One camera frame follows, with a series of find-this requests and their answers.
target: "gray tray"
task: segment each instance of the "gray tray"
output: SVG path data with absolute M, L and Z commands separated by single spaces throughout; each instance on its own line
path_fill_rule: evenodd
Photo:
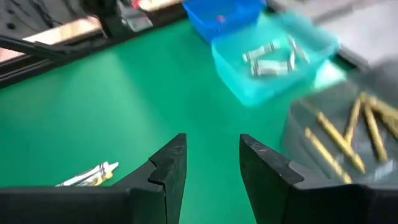
M 282 143 L 286 154 L 299 164 L 313 169 L 321 177 L 340 180 L 304 136 L 304 128 L 309 127 L 354 182 L 362 184 L 398 184 L 398 141 L 385 128 L 382 122 L 378 122 L 378 126 L 389 157 L 389 161 L 384 164 L 380 163 L 375 156 L 374 148 L 369 138 L 368 127 L 363 113 L 361 113 L 352 144 L 353 149 L 361 156 L 366 166 L 366 174 L 361 174 L 317 123 L 316 117 L 311 110 L 316 108 L 322 111 L 339 132 L 343 133 L 350 116 L 352 104 L 361 90 L 373 93 L 381 100 L 398 107 L 398 98 L 395 97 L 398 94 L 396 88 L 398 84 L 397 72 L 398 62 L 386 62 L 367 73 L 354 75 L 352 80 L 339 83 L 325 91 L 293 103 L 285 125 Z

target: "black metal frame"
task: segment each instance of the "black metal frame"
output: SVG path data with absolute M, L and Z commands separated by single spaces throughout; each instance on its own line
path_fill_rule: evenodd
M 0 88 L 40 75 L 41 73 L 62 65 L 72 63 L 90 54 L 99 52 L 100 50 L 121 44 L 127 40 L 144 35 L 152 30 L 186 18 L 185 10 L 181 4 L 169 6 L 165 9 L 160 9 L 154 12 L 148 12 L 147 15 L 152 21 L 153 27 L 140 32 L 130 32 L 120 37 L 106 38 L 102 30 L 97 30 L 89 34 L 61 42 L 55 46 L 81 47 L 82 50 L 71 52 L 70 54 L 66 54 L 65 56 L 55 60 L 49 60 L 32 55 L 23 55 L 7 62 L 0 63 Z

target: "red object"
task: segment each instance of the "red object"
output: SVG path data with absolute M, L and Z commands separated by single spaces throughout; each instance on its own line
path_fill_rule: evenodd
M 223 22 L 225 22 L 225 17 L 224 16 L 217 16 L 217 21 L 223 23 Z
M 131 6 L 134 8 L 134 9 L 138 9 L 139 8 L 139 2 L 140 2 L 141 0 L 132 0 L 132 3 L 131 3 Z

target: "teal plastic tray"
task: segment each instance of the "teal plastic tray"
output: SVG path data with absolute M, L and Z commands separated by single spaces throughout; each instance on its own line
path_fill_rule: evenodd
M 286 75 L 253 78 L 251 65 L 243 61 L 242 54 L 277 40 L 281 49 L 259 59 L 287 61 L 290 55 L 288 35 L 304 50 L 310 63 L 297 57 L 296 69 Z M 314 77 L 322 63 L 339 47 L 338 40 L 329 33 L 293 12 L 286 12 L 214 40 L 212 52 L 221 79 L 242 104 L 254 106 L 299 81 Z

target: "drill bit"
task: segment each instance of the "drill bit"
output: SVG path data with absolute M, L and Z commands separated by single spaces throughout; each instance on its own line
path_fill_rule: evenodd
M 395 125 L 394 118 L 388 116 L 381 116 L 381 120 L 387 126 L 387 129 L 392 133 L 395 139 L 398 140 L 398 127 Z
M 351 177 L 343 170 L 340 164 L 333 158 L 333 156 L 328 152 L 324 145 L 319 141 L 319 139 L 314 135 L 309 128 L 305 128 L 305 137 L 308 138 L 314 148 L 322 155 L 326 162 L 331 166 L 331 168 L 336 172 L 336 174 L 343 179 L 345 184 L 351 184 L 353 181 Z
M 387 162 L 387 152 L 384 148 L 383 141 L 380 137 L 379 129 L 377 128 L 376 120 L 374 119 L 374 115 L 371 109 L 371 106 L 365 104 L 364 113 L 366 117 L 366 122 L 368 123 L 369 132 L 372 138 L 372 142 L 374 147 L 376 148 L 377 155 L 381 162 Z
M 337 143 L 343 153 L 351 160 L 355 168 L 361 173 L 365 174 L 365 165 L 361 157 L 354 151 L 354 149 L 347 143 L 344 137 L 338 132 L 338 130 L 328 121 L 326 116 L 319 112 L 317 114 L 317 120 L 322 125 L 323 129 L 329 134 L 329 136 Z
M 377 99 L 375 96 L 364 95 L 363 98 L 373 110 L 378 111 L 382 115 L 388 115 L 394 119 L 398 119 L 398 111 L 392 106 Z
M 251 50 L 248 53 L 243 54 L 242 55 L 243 61 L 244 62 L 253 61 L 254 59 L 256 59 L 262 55 L 274 52 L 275 50 L 279 49 L 279 47 L 280 47 L 280 44 L 278 41 L 272 41 L 271 43 L 269 43 L 269 45 L 263 45 L 263 46 L 257 48 L 256 50 Z
M 354 129 L 358 123 L 359 112 L 361 110 L 361 99 L 358 97 L 351 109 L 351 116 L 349 117 L 348 126 L 345 131 L 344 139 L 351 145 L 354 137 Z
M 288 35 L 287 40 L 289 41 L 289 45 L 291 46 L 294 53 L 297 54 L 301 59 L 305 60 L 305 62 L 310 63 L 310 59 L 305 54 L 305 52 L 299 46 L 297 46 L 294 38 L 292 36 Z

